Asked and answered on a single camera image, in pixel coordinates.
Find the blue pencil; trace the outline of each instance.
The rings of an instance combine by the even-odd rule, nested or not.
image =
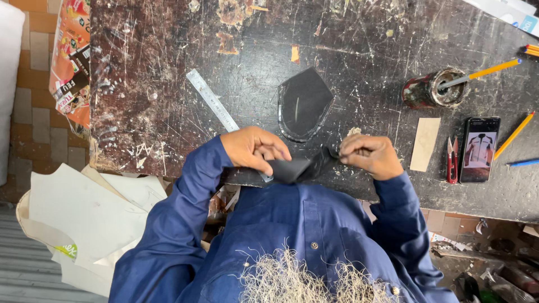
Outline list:
[[[525,161],[520,161],[520,162],[509,163],[507,165],[509,165],[509,166],[522,166],[522,165],[538,164],[538,163],[539,163],[539,159],[531,159],[531,160],[525,160]]]

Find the tile floor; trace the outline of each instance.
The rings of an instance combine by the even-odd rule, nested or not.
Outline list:
[[[26,14],[17,90],[11,116],[9,175],[0,201],[17,203],[30,188],[30,173],[54,172],[61,163],[81,170],[88,142],[71,132],[49,93],[49,66],[61,0],[0,0]]]
[[[371,221],[374,221],[376,217],[370,211],[369,205],[369,202],[363,201],[363,209]],[[421,209],[421,211],[427,221],[427,229],[431,232],[464,244],[473,242],[474,237],[479,236],[475,231],[475,227],[479,223],[479,217],[428,209]]]

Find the hand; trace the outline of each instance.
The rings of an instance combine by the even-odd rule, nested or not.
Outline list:
[[[355,134],[342,140],[341,162],[368,171],[375,180],[389,180],[403,173],[388,137]]]
[[[292,160],[286,144],[276,135],[256,126],[248,126],[221,135],[221,143],[235,167],[250,167],[273,175],[266,160]]]

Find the metal can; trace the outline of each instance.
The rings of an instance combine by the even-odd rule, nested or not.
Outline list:
[[[468,82],[444,89],[437,89],[437,87],[442,83],[463,76],[463,71],[458,68],[448,67],[426,76],[412,78],[403,87],[401,93],[403,102],[410,108],[455,107],[468,94]]]

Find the scratched table surface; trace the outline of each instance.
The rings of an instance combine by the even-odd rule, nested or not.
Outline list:
[[[293,157],[336,147],[359,127],[388,136],[408,169],[418,119],[441,117],[427,172],[408,171],[421,206],[539,223],[537,166],[505,165],[539,157],[538,121],[494,162],[488,183],[445,182],[447,138],[462,142],[466,118],[500,116],[503,142],[536,108],[539,64],[519,55],[519,47],[538,44],[535,37],[461,0],[199,1],[92,1],[92,166],[181,175],[189,152],[226,132],[185,77],[196,68],[239,127],[278,134]],[[406,79],[447,66],[473,72],[515,57],[524,62],[471,82],[456,108],[412,110],[400,98]],[[293,143],[278,127],[277,88],[311,66],[336,100],[318,134]],[[222,179],[267,185],[246,169]],[[338,166],[315,182],[378,200],[359,169]]]

